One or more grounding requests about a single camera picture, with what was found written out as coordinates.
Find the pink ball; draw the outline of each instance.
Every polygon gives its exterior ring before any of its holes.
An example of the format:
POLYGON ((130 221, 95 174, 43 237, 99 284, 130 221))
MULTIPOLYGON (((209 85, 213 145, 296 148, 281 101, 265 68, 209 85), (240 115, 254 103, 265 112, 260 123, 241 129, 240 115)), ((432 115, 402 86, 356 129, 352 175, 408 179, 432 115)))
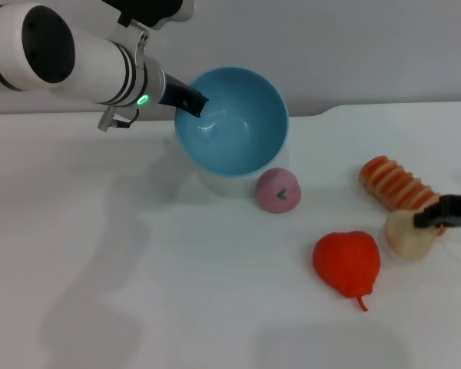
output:
POLYGON ((294 174, 287 169, 273 168, 258 179, 255 195, 263 210, 281 214, 299 204, 301 192, 294 174))

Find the orange striped toy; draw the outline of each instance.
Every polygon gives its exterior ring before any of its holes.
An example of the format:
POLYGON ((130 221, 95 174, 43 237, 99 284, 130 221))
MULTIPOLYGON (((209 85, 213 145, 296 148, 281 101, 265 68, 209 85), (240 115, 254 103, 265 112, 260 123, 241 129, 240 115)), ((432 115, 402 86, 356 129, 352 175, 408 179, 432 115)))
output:
POLYGON ((425 186, 394 160, 378 156, 360 171, 360 182, 372 196, 391 211, 420 210, 439 200, 440 194, 425 186))

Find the white table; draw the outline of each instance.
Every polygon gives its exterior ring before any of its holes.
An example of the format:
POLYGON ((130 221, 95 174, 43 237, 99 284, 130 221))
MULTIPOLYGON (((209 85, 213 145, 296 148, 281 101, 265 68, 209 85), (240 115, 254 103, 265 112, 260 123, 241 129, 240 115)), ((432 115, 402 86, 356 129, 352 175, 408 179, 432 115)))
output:
POLYGON ((292 118, 303 200, 278 216, 202 187, 170 122, 98 119, 0 116, 0 369, 461 369, 461 229, 383 251, 367 313, 308 268, 330 231, 384 248, 377 155, 461 193, 461 103, 292 118))

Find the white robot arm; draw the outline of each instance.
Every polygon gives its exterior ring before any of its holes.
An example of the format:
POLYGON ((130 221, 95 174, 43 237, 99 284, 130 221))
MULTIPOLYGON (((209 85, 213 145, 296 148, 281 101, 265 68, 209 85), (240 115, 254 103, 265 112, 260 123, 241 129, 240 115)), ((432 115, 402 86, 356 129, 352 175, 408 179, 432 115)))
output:
POLYGON ((108 39, 71 30, 50 8, 0 5, 0 92, 47 88, 107 106, 99 128, 129 128, 153 104, 199 117, 208 101, 144 54, 148 30, 193 16, 193 0, 103 0, 121 11, 108 39), (131 119, 114 120, 114 114, 131 119))

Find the green indicator light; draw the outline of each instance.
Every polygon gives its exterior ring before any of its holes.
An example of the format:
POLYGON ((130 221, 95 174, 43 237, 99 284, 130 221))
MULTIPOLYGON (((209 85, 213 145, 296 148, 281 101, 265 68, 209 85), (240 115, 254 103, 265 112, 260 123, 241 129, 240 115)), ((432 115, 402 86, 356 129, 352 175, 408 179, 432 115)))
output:
POLYGON ((149 100, 148 95, 143 95, 141 98, 138 99, 137 104, 143 105, 149 100))

